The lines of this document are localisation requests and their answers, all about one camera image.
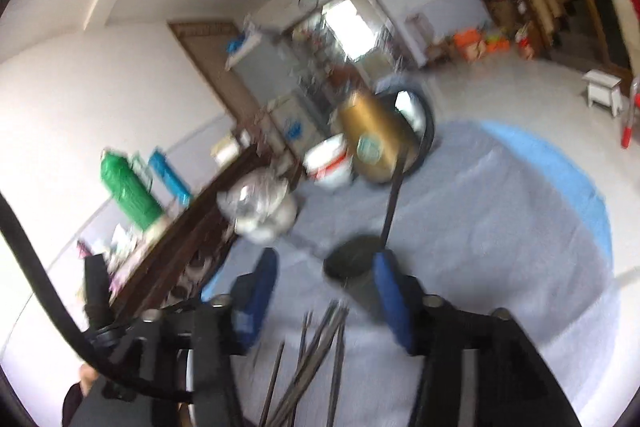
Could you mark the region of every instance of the blue tumbler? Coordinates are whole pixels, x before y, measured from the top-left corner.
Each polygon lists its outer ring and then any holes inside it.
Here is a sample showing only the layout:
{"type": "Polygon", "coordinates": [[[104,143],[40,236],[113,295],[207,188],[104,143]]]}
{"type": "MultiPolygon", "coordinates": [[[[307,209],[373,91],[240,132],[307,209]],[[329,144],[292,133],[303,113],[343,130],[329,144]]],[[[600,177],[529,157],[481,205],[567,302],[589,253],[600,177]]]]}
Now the blue tumbler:
{"type": "Polygon", "coordinates": [[[148,164],[162,180],[167,190],[178,199],[178,202],[182,206],[189,206],[192,197],[191,191],[169,164],[164,153],[158,148],[154,149],[153,154],[149,157],[148,164]]]}

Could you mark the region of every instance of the white container with red stripe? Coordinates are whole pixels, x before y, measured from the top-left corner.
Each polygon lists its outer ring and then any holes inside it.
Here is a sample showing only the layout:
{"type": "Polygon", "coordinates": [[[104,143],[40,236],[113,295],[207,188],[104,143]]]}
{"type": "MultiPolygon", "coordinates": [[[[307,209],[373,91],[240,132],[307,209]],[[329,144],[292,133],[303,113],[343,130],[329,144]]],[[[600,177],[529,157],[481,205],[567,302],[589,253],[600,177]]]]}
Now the white container with red stripe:
{"type": "Polygon", "coordinates": [[[309,179],[327,190],[335,190],[351,183],[353,157],[347,150],[342,134],[320,142],[309,149],[302,160],[309,179]]]}

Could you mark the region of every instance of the wooden sideboard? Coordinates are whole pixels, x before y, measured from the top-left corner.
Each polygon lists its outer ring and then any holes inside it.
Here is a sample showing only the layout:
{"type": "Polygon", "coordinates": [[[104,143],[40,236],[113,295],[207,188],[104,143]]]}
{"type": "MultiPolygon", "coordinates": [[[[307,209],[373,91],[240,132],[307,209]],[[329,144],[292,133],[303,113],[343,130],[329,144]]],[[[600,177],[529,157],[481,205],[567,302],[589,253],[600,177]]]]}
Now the wooden sideboard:
{"type": "MultiPolygon", "coordinates": [[[[219,172],[166,230],[116,295],[111,307],[118,322],[128,321],[146,309],[159,308],[197,254],[212,260],[203,281],[210,279],[237,238],[218,209],[216,195],[229,190],[245,174],[269,164],[270,155],[258,155],[254,145],[219,172]]],[[[195,288],[192,294],[200,289],[195,288]]]]}

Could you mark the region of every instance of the green logo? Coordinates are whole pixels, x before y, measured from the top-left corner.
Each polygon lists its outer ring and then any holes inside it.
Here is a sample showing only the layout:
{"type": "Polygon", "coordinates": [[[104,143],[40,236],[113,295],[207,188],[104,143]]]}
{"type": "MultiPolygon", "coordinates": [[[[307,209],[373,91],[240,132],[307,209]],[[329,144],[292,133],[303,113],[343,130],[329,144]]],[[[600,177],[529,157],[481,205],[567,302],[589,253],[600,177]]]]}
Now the green logo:
{"type": "Polygon", "coordinates": [[[358,140],[356,154],[364,163],[374,165],[382,158],[382,143],[372,134],[362,134],[358,140]]]}

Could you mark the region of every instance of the green thermos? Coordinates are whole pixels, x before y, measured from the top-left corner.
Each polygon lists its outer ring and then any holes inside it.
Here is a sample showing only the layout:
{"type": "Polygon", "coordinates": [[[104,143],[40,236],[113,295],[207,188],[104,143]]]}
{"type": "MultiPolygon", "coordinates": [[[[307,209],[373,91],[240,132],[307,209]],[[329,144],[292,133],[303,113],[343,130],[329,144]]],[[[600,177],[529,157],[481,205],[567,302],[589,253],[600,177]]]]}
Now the green thermos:
{"type": "Polygon", "coordinates": [[[100,179],[119,208],[143,232],[164,215],[162,206],[150,191],[153,177],[138,155],[129,162],[126,156],[105,149],[102,151],[100,179]],[[134,166],[138,167],[145,182],[140,179],[134,166]]]}

